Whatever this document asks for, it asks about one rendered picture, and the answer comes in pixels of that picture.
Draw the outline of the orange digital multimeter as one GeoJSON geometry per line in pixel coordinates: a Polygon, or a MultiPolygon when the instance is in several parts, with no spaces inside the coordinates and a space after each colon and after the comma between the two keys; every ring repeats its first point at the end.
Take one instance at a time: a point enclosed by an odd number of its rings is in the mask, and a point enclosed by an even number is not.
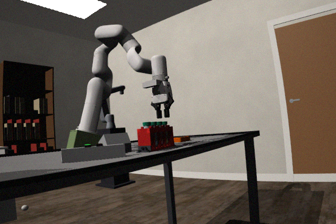
{"type": "Polygon", "coordinates": [[[186,137],[177,137],[174,138],[174,142],[185,142],[185,141],[190,141],[190,136],[186,136],[186,137]]]}

